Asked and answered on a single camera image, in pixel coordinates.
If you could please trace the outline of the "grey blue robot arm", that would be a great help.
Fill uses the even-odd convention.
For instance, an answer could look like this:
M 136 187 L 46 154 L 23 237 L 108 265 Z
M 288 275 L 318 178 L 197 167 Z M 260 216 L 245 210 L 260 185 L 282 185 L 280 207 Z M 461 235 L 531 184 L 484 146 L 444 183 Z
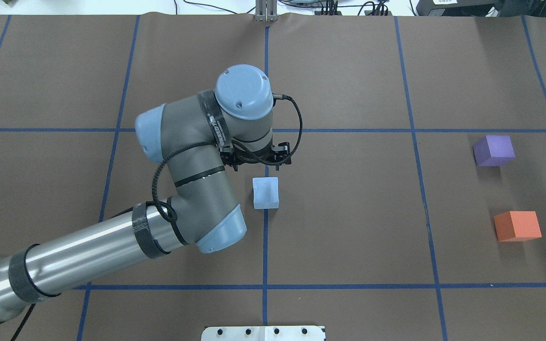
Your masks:
M 225 166 L 270 154 L 274 94 L 258 67 L 233 65 L 212 90 L 135 119 L 145 155 L 158 164 L 152 198 L 104 222 L 0 257 L 0 324 L 27 306 L 194 244 L 223 250 L 247 231 Z

